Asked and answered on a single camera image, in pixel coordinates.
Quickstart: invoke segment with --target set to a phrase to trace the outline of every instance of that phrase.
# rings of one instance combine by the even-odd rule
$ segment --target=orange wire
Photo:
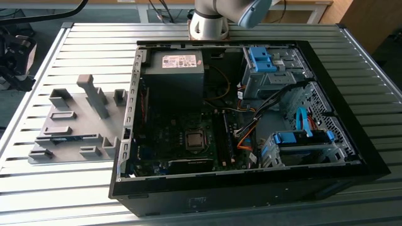
[[[249,132],[246,133],[245,137],[242,138],[241,142],[238,143],[238,148],[242,148],[242,149],[249,148],[249,150],[251,150],[251,147],[242,146],[242,143],[243,143],[243,141],[246,140],[246,138],[249,137],[249,135],[250,135],[250,133],[253,132],[253,130],[255,129],[255,127],[257,127],[257,125],[254,125],[254,126],[250,128]]]
[[[311,118],[311,116],[309,116],[307,118],[310,119],[310,123],[311,123],[313,128],[318,129],[318,126],[317,126],[317,124],[315,124],[314,119]]]
[[[229,81],[229,78],[226,76],[226,74],[221,71],[221,69],[213,65],[210,65],[210,67],[215,68],[215,70],[221,73],[221,75],[225,77],[226,79],[226,83],[227,83],[227,88],[226,88],[226,92],[223,93],[223,95],[221,95],[219,97],[210,97],[210,98],[206,98],[206,100],[218,100],[221,99],[222,97],[225,97],[227,94],[229,94],[229,91],[231,90],[231,82]]]
[[[242,107],[241,107],[241,101],[242,101],[242,100],[238,101],[238,109],[242,110],[242,111],[245,111],[245,110],[247,110],[247,108],[242,108]]]

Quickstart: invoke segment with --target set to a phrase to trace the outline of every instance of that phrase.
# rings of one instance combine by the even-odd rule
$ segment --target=aluminum table
[[[231,26],[234,40],[307,40],[381,152],[392,174],[326,200],[138,218],[107,197],[112,162],[30,165],[27,156],[55,88],[83,92],[92,74],[104,92],[128,89],[138,40],[186,40],[186,24],[66,23],[0,141],[0,224],[401,225],[402,95],[348,29],[334,25]]]

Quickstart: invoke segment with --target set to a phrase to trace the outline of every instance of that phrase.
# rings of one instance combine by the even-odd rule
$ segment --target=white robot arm
[[[273,0],[195,0],[195,13],[190,24],[191,38],[222,40],[229,34],[227,19],[245,28],[263,20]]]

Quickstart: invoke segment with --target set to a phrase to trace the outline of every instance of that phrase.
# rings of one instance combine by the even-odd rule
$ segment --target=power supply label
[[[162,68],[197,67],[195,55],[165,56]]]

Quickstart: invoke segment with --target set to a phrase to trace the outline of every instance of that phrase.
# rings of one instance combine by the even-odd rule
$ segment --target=floor
[[[27,16],[38,16],[54,13],[46,9],[26,9]],[[187,21],[187,11],[173,9],[173,17],[178,23]],[[161,23],[154,11],[149,11],[149,17],[151,23]],[[35,75],[42,61],[46,57],[48,49],[52,45],[54,39],[60,30],[60,26],[64,22],[75,21],[78,23],[139,23],[138,11],[131,9],[119,10],[99,10],[84,9],[74,17],[54,20],[48,22],[32,23],[32,28],[36,31],[35,40],[38,41],[38,50],[35,63],[31,67],[31,74]],[[388,39],[377,52],[373,55],[374,59],[384,62],[384,70],[392,77],[400,87],[402,87],[402,44]],[[18,91],[0,91],[0,127],[6,127],[12,118],[14,112],[19,106],[23,92]]]

